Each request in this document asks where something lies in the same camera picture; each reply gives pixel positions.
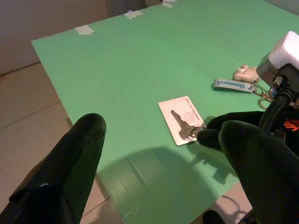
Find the green table cover sheet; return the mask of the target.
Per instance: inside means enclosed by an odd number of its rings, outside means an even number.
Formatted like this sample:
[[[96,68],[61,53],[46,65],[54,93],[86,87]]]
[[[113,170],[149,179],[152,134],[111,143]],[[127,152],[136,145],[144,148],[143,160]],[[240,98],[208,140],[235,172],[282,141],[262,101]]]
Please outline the green table cover sheet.
[[[188,96],[203,120],[258,111],[257,95],[212,84],[299,34],[299,16],[262,0],[178,0],[90,28],[32,45],[70,120],[105,119],[98,173],[123,222],[189,224],[238,179],[222,153],[177,146],[159,102]]]

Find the white key tag card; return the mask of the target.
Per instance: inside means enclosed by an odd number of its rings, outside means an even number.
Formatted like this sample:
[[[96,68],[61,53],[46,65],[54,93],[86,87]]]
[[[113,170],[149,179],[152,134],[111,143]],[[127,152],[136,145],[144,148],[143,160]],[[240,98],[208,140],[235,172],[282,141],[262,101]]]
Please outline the white key tag card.
[[[188,96],[158,103],[177,146],[195,142],[206,124]]]

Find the beige plush toy charm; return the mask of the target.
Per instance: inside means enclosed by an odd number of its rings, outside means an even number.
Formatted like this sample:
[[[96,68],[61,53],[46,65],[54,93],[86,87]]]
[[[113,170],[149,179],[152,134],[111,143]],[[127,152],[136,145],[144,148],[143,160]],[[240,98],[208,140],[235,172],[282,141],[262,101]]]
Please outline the beige plush toy charm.
[[[260,77],[256,72],[256,67],[249,67],[247,64],[243,64],[236,69],[233,79],[240,82],[256,83],[260,80]]]

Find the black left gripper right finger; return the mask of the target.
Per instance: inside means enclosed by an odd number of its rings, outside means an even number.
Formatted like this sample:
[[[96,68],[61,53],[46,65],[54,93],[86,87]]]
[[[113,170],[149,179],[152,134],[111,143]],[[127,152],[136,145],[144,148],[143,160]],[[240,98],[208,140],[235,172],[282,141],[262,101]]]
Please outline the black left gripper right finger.
[[[258,127],[227,121],[221,148],[235,170],[259,224],[299,224],[299,157]]]

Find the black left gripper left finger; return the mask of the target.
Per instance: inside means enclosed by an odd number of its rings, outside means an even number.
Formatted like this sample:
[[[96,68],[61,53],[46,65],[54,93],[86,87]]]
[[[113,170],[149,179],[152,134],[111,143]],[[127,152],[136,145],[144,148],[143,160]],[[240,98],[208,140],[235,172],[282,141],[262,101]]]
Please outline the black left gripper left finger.
[[[105,135],[101,115],[82,116],[13,192],[0,224],[79,224]]]

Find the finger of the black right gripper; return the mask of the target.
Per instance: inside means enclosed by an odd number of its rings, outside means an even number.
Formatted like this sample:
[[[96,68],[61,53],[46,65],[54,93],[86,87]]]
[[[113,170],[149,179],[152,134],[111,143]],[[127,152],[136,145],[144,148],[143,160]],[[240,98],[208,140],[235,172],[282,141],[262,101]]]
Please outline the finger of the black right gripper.
[[[246,122],[255,126],[258,126],[264,112],[253,111],[253,112],[231,112],[218,117],[213,118],[206,125],[207,129],[219,130],[222,124],[229,120],[237,120]]]
[[[196,134],[196,138],[199,144],[212,148],[215,150],[221,150],[219,141],[219,131],[213,129],[203,129]]]

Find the silver key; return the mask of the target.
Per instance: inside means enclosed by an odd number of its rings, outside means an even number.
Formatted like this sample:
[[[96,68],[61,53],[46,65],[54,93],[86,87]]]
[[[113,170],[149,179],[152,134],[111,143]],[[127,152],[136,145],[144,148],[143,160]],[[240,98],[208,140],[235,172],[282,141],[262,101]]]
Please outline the silver key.
[[[186,121],[183,121],[179,114],[177,114],[174,110],[171,110],[171,114],[179,124],[181,130],[179,131],[179,136],[183,140],[190,140],[195,137],[195,132],[199,129],[199,127],[191,126]]]

